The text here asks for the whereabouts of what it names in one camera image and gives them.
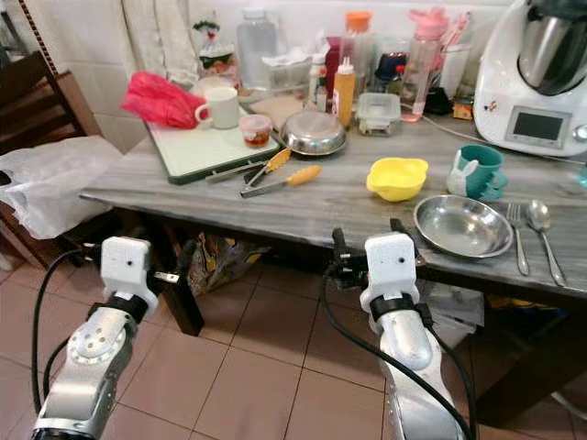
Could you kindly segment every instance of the fork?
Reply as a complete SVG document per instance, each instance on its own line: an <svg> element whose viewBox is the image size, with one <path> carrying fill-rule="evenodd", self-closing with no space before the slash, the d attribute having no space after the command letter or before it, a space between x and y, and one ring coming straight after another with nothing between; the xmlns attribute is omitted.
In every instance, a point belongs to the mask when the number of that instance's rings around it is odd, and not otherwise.
<svg viewBox="0 0 587 440"><path fill-rule="evenodd" d="M510 203L507 205L507 214L505 218L510 222L510 225L515 231L515 245L517 248L517 268L520 270L522 275L528 276L530 269L528 268L528 262L526 260L526 254L522 247L522 238L520 237L520 227L524 225L521 215L522 208L519 203Z"/></svg>

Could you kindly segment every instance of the chair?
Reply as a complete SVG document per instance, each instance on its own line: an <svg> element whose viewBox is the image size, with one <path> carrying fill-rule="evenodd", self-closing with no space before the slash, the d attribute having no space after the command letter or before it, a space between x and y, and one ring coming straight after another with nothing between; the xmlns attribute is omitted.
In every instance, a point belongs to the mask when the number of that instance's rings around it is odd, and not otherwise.
<svg viewBox="0 0 587 440"><path fill-rule="evenodd" d="M0 71L0 154L85 136L82 126L40 52ZM0 185L9 182L0 172ZM51 240L37 240L0 203L0 232L34 266L47 267L64 250L94 237L107 237L120 225L111 211Z"/></svg>

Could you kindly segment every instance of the metal bowl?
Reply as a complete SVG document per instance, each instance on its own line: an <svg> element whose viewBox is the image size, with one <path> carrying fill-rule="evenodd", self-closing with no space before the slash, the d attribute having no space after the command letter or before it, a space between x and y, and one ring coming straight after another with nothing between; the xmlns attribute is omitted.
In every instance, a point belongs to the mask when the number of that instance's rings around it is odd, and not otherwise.
<svg viewBox="0 0 587 440"><path fill-rule="evenodd" d="M503 215L458 195L428 197L415 208L414 221L428 242L461 257L495 257L514 241L512 227Z"/></svg>
<svg viewBox="0 0 587 440"><path fill-rule="evenodd" d="M336 116L322 112L291 115L282 126L282 143L306 156L327 156L344 148L347 132Z"/></svg>

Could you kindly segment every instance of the spoon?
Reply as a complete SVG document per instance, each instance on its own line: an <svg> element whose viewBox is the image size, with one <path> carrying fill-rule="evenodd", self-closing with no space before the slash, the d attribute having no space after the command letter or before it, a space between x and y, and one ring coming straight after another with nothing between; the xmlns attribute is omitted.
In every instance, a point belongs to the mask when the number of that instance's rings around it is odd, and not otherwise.
<svg viewBox="0 0 587 440"><path fill-rule="evenodd" d="M547 206L539 200L533 200L526 209L526 220L528 225L542 237L544 246L547 249L548 264L550 265L550 274L552 275L552 278L560 287L567 287L567 282L562 274L562 270L560 270L559 263L557 263L557 260L554 258L552 248L550 248L547 236L545 235L545 232L548 231L552 225Z"/></svg>

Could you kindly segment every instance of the orange handle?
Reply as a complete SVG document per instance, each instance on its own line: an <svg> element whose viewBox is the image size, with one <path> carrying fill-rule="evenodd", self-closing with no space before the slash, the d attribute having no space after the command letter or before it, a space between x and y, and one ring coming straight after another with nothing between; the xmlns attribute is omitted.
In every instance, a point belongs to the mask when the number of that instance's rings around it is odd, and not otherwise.
<svg viewBox="0 0 587 440"><path fill-rule="evenodd" d="M267 162L267 172L275 171L281 167L292 156L292 151L289 148L280 151Z"/></svg>
<svg viewBox="0 0 587 440"><path fill-rule="evenodd" d="M322 167L320 165L314 165L312 167L304 168L303 170L298 171L293 176L290 176L285 182L288 185L301 185L302 183L306 183L314 179L315 176L320 174Z"/></svg>

